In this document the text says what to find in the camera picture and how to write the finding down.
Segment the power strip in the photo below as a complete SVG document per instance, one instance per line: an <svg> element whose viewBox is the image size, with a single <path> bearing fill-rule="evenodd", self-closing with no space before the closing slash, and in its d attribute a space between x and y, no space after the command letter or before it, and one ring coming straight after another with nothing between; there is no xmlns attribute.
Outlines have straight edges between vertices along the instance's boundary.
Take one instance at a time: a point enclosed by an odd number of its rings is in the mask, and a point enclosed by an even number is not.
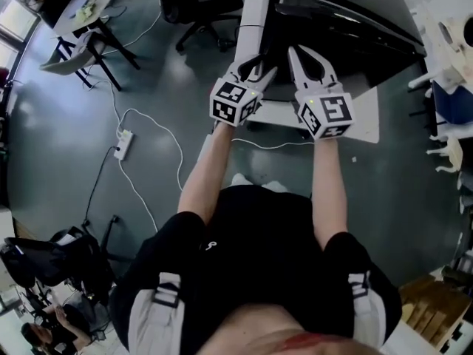
<svg viewBox="0 0 473 355"><path fill-rule="evenodd" d="M123 160L128 152L130 143L135 135L129 130L123 130L120 134L120 140L118 141L117 149L113 154L118 160Z"/></svg>

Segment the blue plate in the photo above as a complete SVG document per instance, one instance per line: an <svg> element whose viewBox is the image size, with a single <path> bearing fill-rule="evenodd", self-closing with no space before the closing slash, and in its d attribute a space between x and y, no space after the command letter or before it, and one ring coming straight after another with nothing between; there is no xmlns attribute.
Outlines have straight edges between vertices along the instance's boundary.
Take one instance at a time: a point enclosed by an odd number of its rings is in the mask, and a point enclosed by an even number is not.
<svg viewBox="0 0 473 355"><path fill-rule="evenodd" d="M75 13L81 9L89 0L74 0L67 6L67 17L74 18Z"/></svg>

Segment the black and white cube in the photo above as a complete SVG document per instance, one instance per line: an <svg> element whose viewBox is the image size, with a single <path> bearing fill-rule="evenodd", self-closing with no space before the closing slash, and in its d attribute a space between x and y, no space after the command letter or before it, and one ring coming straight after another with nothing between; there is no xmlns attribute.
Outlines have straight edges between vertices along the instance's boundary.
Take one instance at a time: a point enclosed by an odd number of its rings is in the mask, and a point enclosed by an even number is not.
<svg viewBox="0 0 473 355"><path fill-rule="evenodd" d="M219 78L210 94L210 116L238 126L255 112L261 99L262 93Z"/></svg>
<svg viewBox="0 0 473 355"><path fill-rule="evenodd" d="M314 140L343 136L355 123L355 111L349 93L297 96L297 115Z"/></svg>

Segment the black office chair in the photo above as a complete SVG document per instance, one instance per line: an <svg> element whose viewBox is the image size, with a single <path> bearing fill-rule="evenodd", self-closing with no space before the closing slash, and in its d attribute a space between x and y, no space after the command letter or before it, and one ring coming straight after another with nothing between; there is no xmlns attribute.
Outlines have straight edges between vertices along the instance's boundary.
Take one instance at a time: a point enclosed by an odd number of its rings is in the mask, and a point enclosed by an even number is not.
<svg viewBox="0 0 473 355"><path fill-rule="evenodd" d="M117 281L109 260L132 261L106 250L113 223L117 221L116 216L110 220L100 246L88 232L72 227L56 233L47 242L5 238L7 249L0 257L10 276L24 288L32 288L34 278L47 286L67 280L93 305L101 302L107 306L110 288Z"/></svg>
<svg viewBox="0 0 473 355"><path fill-rule="evenodd" d="M241 8L243 8L243 0L161 0L161 10L167 22L172 24L194 22L177 42L177 51L183 51L184 42L200 28L212 35L221 51L235 46L235 41L220 38L211 23L222 20L240 20L241 16L223 13Z"/></svg>

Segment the black hair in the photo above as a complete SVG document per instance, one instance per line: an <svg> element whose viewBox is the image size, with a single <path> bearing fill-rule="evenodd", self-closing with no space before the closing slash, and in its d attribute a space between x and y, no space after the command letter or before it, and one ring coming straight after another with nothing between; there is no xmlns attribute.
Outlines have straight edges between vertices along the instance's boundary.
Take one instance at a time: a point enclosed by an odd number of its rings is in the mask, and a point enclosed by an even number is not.
<svg viewBox="0 0 473 355"><path fill-rule="evenodd" d="M31 328L30 323L23 324L23 326L21 327L21 334L28 341L28 343L31 344L31 346L41 347L43 345L43 342L38 338L36 333Z"/></svg>

